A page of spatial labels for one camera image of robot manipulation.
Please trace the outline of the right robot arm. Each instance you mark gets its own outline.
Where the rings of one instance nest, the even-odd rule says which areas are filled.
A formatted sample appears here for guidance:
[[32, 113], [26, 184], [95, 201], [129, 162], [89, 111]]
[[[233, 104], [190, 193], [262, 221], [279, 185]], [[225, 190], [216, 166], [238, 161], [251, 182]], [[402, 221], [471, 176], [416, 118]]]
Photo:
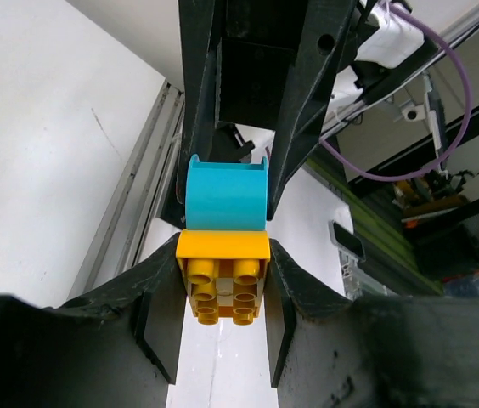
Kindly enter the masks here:
[[275, 133], [268, 214], [315, 150], [326, 113], [389, 93], [436, 52], [405, 21], [404, 1], [182, 1], [185, 89], [176, 196], [190, 159], [207, 159], [219, 127]]

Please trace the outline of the yellow striped lego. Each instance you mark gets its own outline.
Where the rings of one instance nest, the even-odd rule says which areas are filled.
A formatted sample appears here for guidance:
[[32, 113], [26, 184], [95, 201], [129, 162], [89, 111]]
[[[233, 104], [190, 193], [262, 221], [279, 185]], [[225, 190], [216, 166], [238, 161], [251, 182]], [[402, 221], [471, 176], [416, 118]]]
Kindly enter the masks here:
[[185, 229], [176, 259], [199, 323], [248, 326], [259, 316], [271, 259], [267, 232]]

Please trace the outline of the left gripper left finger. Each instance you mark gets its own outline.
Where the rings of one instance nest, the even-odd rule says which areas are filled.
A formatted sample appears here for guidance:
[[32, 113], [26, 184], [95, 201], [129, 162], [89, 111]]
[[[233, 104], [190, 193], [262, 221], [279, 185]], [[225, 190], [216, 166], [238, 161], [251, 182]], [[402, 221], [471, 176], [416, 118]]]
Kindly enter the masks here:
[[186, 299], [177, 243], [58, 308], [0, 294], [0, 407], [164, 406]]

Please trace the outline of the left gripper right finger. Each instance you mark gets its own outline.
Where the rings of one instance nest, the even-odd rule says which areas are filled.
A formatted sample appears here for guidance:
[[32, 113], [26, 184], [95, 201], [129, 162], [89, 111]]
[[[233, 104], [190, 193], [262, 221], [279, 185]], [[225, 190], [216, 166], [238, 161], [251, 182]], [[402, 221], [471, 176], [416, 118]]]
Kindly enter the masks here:
[[282, 407], [479, 407], [479, 298], [349, 300], [277, 242], [264, 308]]

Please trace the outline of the teal decorated round lego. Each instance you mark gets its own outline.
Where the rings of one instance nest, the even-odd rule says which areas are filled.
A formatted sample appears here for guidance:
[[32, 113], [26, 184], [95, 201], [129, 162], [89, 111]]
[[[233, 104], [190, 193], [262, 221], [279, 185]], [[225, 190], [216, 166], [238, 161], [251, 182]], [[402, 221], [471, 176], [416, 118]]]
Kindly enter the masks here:
[[189, 162], [185, 222], [188, 230], [264, 231], [268, 159], [258, 163]]

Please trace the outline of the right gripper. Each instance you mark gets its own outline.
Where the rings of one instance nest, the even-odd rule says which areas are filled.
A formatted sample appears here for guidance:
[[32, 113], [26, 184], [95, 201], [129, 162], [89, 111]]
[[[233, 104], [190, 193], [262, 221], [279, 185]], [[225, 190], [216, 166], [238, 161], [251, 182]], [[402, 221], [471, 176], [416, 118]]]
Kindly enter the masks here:
[[178, 3], [185, 108], [179, 203], [186, 204], [190, 158], [211, 154], [215, 120], [218, 128], [276, 128], [268, 170], [273, 219], [287, 182], [318, 144], [356, 4]]

